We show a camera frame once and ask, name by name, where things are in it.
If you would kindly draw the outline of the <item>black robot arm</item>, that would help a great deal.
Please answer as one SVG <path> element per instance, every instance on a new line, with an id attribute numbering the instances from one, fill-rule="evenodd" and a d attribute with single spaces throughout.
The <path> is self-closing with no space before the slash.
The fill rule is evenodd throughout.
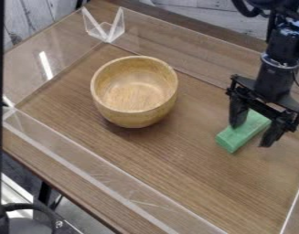
<path id="1" fill-rule="evenodd" d="M 298 84 L 299 71 L 299 0 L 231 0 L 246 17 L 269 18 L 266 51 L 261 55 L 261 68 L 255 79 L 231 76 L 229 123 L 243 125 L 249 112 L 257 111 L 271 121 L 263 134 L 262 147 L 269 147 L 299 125 L 299 102 L 291 89 Z"/>

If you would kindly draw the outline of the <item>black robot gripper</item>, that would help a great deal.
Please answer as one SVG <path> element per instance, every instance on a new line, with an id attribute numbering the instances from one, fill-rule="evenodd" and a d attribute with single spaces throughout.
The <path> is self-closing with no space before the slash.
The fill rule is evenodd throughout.
<path id="1" fill-rule="evenodd" d="M 229 122 L 238 128 L 247 120 L 249 111 L 257 111 L 271 124 L 263 133 L 261 147 L 270 147 L 286 132 L 299 125 L 299 102 L 291 96 L 291 88 L 299 69 L 299 58 L 279 60 L 263 53 L 262 66 L 255 80 L 231 76 Z"/>

